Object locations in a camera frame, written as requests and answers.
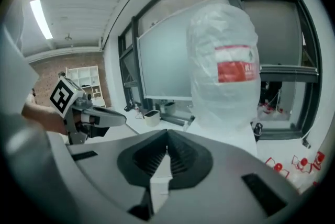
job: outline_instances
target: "brick wall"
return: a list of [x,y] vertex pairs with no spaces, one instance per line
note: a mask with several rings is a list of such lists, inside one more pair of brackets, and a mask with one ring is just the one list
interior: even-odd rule
[[56,85],[58,73],[65,72],[65,68],[81,68],[86,66],[98,66],[100,86],[106,107],[110,107],[110,98],[106,82],[106,73],[103,53],[68,54],[59,57],[47,58],[30,64],[40,75],[34,86],[36,102],[39,105],[50,106],[49,97]]

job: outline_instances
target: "black slot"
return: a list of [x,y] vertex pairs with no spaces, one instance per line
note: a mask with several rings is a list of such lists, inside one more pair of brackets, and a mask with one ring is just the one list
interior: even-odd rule
[[244,175],[242,180],[260,203],[268,217],[286,206],[286,203],[283,202],[256,174]]
[[82,159],[93,157],[95,155],[98,155],[95,151],[86,151],[82,153],[73,154],[71,155],[71,157],[74,161],[79,161]]

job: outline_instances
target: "glass window pane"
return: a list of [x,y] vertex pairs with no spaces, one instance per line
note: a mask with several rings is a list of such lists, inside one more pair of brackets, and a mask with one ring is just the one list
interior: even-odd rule
[[132,100],[137,103],[141,103],[140,93],[138,92],[138,87],[131,87]]
[[296,5],[277,0],[245,0],[243,6],[258,35],[260,63],[301,66],[303,38]]
[[262,82],[258,119],[264,128],[297,124],[305,98],[304,82]]
[[136,70],[135,70],[135,62],[134,62],[134,53],[131,51],[127,56],[124,58],[124,63],[130,76],[136,80]]
[[122,76],[124,79],[124,83],[130,83],[133,82],[133,78],[130,76],[128,69],[126,68],[126,65],[124,61],[121,61],[121,68],[122,68]]
[[301,30],[303,32],[303,63],[304,66],[316,66],[316,50],[312,32],[309,28],[308,20],[305,13],[301,9],[299,11],[299,19]]
[[204,0],[160,0],[139,19],[139,35],[169,15]]
[[131,29],[127,31],[126,33],[126,48],[130,47],[132,45],[132,35],[131,35]]

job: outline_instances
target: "fluorescent light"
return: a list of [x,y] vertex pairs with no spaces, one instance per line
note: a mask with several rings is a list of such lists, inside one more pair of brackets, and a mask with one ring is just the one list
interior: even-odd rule
[[46,18],[44,17],[41,1],[40,0],[31,1],[30,6],[31,6],[31,10],[33,12],[33,15],[35,16],[35,19],[37,21],[37,24],[40,27],[44,37],[47,40],[52,39],[52,34],[51,34],[50,29],[48,27]]

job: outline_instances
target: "window frame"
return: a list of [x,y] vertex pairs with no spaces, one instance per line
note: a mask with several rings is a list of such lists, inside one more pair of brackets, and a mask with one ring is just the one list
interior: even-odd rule
[[[138,59],[138,48],[137,48],[137,38],[138,35],[138,19],[141,18],[146,12],[148,12],[155,4],[160,0],[149,1],[134,17],[132,17],[131,22],[120,35],[119,41],[119,55],[120,55],[120,68],[122,59],[132,50],[134,51],[134,62],[136,67],[137,80],[136,82],[124,83],[124,78],[122,76],[122,83],[124,86],[125,97],[127,104],[129,103],[130,87],[137,86],[140,93],[142,107],[145,109],[152,109],[152,100],[144,99],[143,87],[140,77],[140,66]],[[242,7],[243,0],[228,0],[233,6]],[[280,140],[280,139],[294,139],[301,138],[313,125],[315,116],[318,110],[320,94],[321,94],[321,84],[322,84],[322,59],[319,40],[316,34],[316,29],[311,18],[311,15],[303,0],[284,0],[294,2],[297,5],[299,11],[300,24],[304,23],[304,28],[302,31],[304,33],[304,38],[306,44],[311,44],[313,46],[313,55],[308,55],[313,64],[314,68],[303,67],[303,66],[270,66],[262,65],[260,70],[260,76],[262,81],[288,81],[288,82],[305,82],[305,97],[303,102],[303,107],[301,109],[301,115],[298,120],[297,125],[292,125],[289,129],[266,129],[263,130],[262,140]],[[125,34],[131,28],[132,30],[132,46],[131,49],[125,46]]]

